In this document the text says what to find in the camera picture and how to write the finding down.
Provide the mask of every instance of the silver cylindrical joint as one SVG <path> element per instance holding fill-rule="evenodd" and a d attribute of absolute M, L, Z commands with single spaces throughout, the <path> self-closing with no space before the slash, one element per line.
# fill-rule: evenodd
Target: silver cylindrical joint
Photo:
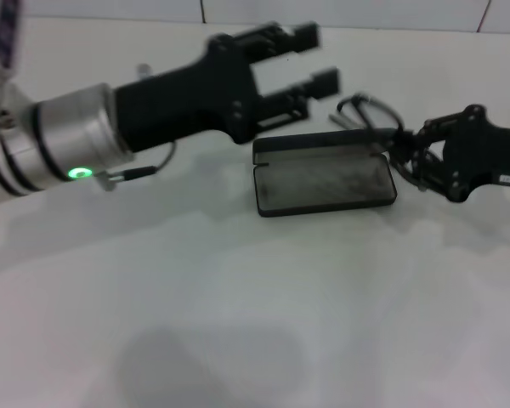
<path fill-rule="evenodd" d="M 0 130 L 0 202 L 133 159 L 104 84 L 31 106 L 17 122 Z"/>

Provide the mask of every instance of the screw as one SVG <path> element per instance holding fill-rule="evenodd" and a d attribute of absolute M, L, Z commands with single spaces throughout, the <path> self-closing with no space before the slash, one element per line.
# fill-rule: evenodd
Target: screw
<path fill-rule="evenodd" d="M 144 80 L 153 77 L 153 69 L 149 64 L 139 64 L 137 71 L 139 80 Z"/>

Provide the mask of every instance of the green led light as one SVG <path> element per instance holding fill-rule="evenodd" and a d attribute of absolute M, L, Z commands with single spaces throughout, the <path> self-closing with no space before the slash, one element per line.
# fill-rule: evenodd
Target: green led light
<path fill-rule="evenodd" d="M 71 179 L 83 179 L 85 177 L 91 177 L 92 175 L 93 170 L 85 167 L 72 168 L 68 172 L 68 177 L 70 177 Z"/>

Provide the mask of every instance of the black rectangular case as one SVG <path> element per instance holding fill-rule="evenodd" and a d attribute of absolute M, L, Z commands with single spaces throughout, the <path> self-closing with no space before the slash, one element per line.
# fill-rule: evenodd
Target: black rectangular case
<path fill-rule="evenodd" d="M 382 141 L 394 129 L 258 139 L 253 170 L 262 217 L 392 205 L 397 190 Z"/>

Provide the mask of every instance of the white wall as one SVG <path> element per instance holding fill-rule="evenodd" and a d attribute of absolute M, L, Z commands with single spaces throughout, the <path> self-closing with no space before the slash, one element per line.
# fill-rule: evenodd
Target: white wall
<path fill-rule="evenodd" d="M 27 0 L 40 16 L 127 20 L 201 21 L 199 0 Z"/>
<path fill-rule="evenodd" d="M 475 31 L 487 0 L 205 0 L 207 21 Z"/>
<path fill-rule="evenodd" d="M 482 32 L 510 32 L 510 0 L 493 0 Z"/>
<path fill-rule="evenodd" d="M 475 31 L 489 0 L 204 0 L 210 23 Z M 201 21 L 199 0 L 30 0 L 34 15 Z"/>

